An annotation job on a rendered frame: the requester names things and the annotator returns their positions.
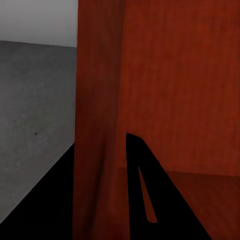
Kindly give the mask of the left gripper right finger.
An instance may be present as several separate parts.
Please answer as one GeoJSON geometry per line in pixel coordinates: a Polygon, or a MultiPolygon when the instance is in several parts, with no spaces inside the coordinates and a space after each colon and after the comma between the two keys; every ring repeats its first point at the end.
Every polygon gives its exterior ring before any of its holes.
{"type": "Polygon", "coordinates": [[[212,240],[145,141],[126,134],[130,240],[212,240]],[[147,220],[139,169],[158,223],[147,220]]]}

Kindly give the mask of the storage box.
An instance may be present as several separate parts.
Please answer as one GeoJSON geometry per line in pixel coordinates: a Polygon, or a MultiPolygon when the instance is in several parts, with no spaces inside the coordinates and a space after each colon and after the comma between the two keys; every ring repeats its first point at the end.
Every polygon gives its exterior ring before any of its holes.
{"type": "Polygon", "coordinates": [[[240,0],[78,0],[72,240],[131,240],[127,133],[240,240],[240,0]]]}

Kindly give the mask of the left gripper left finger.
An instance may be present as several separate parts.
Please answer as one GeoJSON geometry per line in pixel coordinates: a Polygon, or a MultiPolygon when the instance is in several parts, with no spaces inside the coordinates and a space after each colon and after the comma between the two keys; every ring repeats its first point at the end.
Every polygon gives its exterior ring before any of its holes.
{"type": "Polygon", "coordinates": [[[0,224],[0,240],[72,240],[73,144],[0,224]]]}

